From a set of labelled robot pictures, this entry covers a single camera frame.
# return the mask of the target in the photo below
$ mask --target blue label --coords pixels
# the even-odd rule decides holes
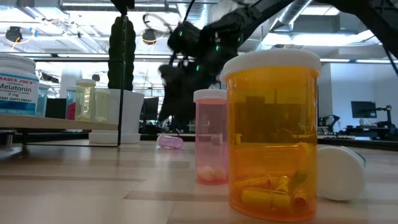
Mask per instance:
[[[24,103],[0,100],[0,113],[4,114],[23,114],[23,115],[36,115],[35,103]]]

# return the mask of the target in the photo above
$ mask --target black robotic arm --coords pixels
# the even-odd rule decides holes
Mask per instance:
[[[343,12],[354,14],[398,57],[398,9],[391,0],[318,0]],[[181,123],[195,118],[193,92],[208,88],[224,64],[238,55],[238,47],[264,21],[277,14],[294,0],[259,0],[235,9],[202,30],[189,22],[181,23],[170,35],[168,46],[194,61],[178,67],[159,68],[165,80],[165,99],[159,115],[163,121],[174,115]]]

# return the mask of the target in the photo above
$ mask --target cactus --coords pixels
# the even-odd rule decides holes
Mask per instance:
[[[126,72],[123,72],[121,63],[108,62],[108,88],[120,89],[122,75],[124,79],[124,89],[132,91],[132,81],[134,79],[134,51],[136,50],[136,33],[134,26],[127,16],[117,17],[112,25],[111,37],[109,38],[109,59],[124,60],[126,62]]]

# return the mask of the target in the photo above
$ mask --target pill bottle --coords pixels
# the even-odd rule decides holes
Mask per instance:
[[[196,103],[196,182],[208,185],[226,184],[226,91],[198,90],[193,93],[193,101]]]
[[[38,92],[35,62],[18,55],[0,54],[0,113],[35,116]]]
[[[65,119],[74,120],[76,111],[76,87],[67,88],[67,111]]]
[[[95,81],[81,79],[76,81],[76,111],[75,120],[93,121],[95,105]]]
[[[40,83],[39,94],[37,97],[36,116],[45,117],[45,109],[47,107],[47,94],[49,92],[49,85]]]
[[[108,121],[109,99],[111,92],[104,88],[95,90],[95,121],[106,123]]]
[[[278,222],[314,217],[320,67],[317,55],[287,49],[240,55],[224,66],[229,203],[236,210]]]
[[[179,137],[167,136],[167,135],[161,134],[159,137],[157,137],[156,144],[160,147],[181,149],[182,146],[184,145],[184,141],[182,140],[182,138],[179,138]]]

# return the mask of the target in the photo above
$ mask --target orange pill bottle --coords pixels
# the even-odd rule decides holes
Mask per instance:
[[[280,222],[313,218],[317,207],[317,78],[304,50],[275,49],[231,59],[228,85],[229,203]]]

